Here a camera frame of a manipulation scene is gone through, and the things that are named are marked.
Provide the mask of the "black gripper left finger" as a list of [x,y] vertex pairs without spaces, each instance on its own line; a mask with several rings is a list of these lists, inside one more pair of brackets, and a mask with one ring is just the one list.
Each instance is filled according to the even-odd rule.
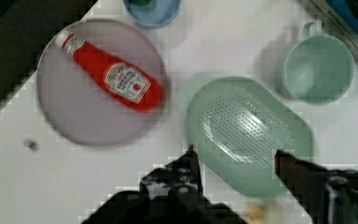
[[193,145],[177,160],[154,169],[140,181],[140,192],[151,201],[157,197],[167,197],[171,189],[181,187],[190,187],[197,193],[203,193],[199,158]]

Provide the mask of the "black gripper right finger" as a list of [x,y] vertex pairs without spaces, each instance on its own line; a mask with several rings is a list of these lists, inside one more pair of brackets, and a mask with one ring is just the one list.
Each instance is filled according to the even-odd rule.
[[275,173],[313,224],[358,224],[358,171],[327,169],[278,150]]

